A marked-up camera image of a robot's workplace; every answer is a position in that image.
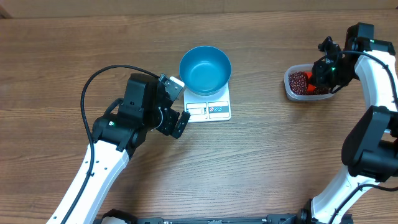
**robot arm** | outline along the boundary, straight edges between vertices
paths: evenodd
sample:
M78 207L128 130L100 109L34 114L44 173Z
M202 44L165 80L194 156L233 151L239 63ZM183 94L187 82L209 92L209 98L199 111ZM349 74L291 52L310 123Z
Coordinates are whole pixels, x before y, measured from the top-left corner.
M359 79L367 109L343 144L341 158L344 165L326 189L311 201L311 217L317 223L340 223L346 211L370 189L364 187L349 199L358 186L378 185L389 177L398 175L396 147L392 142L381 140L385 130L391 130L393 137L397 137L397 108L393 89L396 91L398 80L394 48L389 42L373 40L373 26L369 24L350 27L347 35L345 50L358 50L378 58L389 67L393 81L380 63L365 55L334 57L338 61L329 61L328 65L315 62L315 77L310 82L334 88L337 85L347 85L352 78ZM326 38L320 50L331 53L331 50L338 52L340 49L331 42L331 38ZM335 69L330 69L333 72L325 74L334 65ZM333 214L346 199L349 200L337 211L331 222Z
M64 222L88 172L90 145L75 179L47 223L92 224L109 188L145 141L148 130L156 129L174 138L182 135L190 115L183 112L178 120L180 113L170 107L184 90L184 83L174 77L162 74L157 80L131 74L124 99L116 100L93 125L94 166L79 201ZM112 114L117 105L118 113Z

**bowl rim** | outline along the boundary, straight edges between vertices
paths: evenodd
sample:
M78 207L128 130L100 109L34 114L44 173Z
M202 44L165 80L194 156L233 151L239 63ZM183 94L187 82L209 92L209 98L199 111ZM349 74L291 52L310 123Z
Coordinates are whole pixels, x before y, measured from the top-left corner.
M228 77L227 81L224 82L223 85L222 85L221 87L219 87L218 89L213 90L213 91L210 91L210 92L207 92L207 91L198 91L198 90L192 89L191 86L190 86L190 84L187 83L187 82L185 82L185 81L183 80L182 76L181 76L181 63L182 63L182 60L185 58L185 56L187 56L188 53L190 53L191 51L193 51L193 50L195 50L195 49L199 49L199 48L212 48L212 49L218 50L219 52L221 52L221 53L226 57L226 59L227 59L227 61L228 61L228 63L229 63L229 70L230 70L230 72L229 72L229 77ZM187 51L187 52L184 54L184 56L181 58L181 60L180 60L180 66L178 67L178 74L180 75L181 81L183 81L184 84L186 84L186 86L187 86L187 88L188 88L189 90L191 90L191 91L193 91L193 92L196 92L196 93L214 94L214 93L216 93L217 91L220 91L220 90L229 82L229 80L231 79L231 76L232 76L232 63L231 63L229 57L228 57L222 50L220 50L220 49L218 49L218 48L216 48L216 47L214 47L214 46L209 46L209 45L197 46L197 47L194 47L194 48L190 49L189 51Z

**wooden tabletop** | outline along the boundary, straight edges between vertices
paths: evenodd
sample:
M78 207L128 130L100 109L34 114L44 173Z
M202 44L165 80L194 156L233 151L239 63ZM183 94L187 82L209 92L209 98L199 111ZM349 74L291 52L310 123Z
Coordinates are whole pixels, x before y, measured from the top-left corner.
M184 53L199 45L232 62L232 119L189 124L178 140L149 133L99 214L295 213L337 173L342 143L365 109L358 81L329 100L294 103L283 76L321 57L326 36L343 46L358 22L398 45L396 10L1 20L0 223L44 223L57 208L88 144L79 102L91 74L125 63L178 76ZM123 97L131 72L110 70L91 83L90 125ZM396 223L398 194L371 190L350 212L356 223Z

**blue bowl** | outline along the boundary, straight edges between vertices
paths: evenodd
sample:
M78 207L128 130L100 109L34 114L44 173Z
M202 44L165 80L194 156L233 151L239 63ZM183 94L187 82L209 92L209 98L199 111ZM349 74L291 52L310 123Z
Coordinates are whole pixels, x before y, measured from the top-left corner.
M220 49L211 46L195 47L181 59L180 78L187 88L198 95L212 95L231 78L232 66Z

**white container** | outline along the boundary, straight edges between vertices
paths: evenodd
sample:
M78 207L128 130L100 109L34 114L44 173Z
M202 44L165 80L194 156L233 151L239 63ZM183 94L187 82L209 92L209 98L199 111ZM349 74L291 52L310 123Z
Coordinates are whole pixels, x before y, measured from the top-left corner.
M292 101L309 101L309 100L324 100L333 96L333 94L322 94L322 95L313 95L313 96L305 96L305 95L297 95L292 89L290 89L289 85L289 76L295 72L311 72L313 64L304 64L304 65L294 65L291 66L285 73L285 90L287 98Z

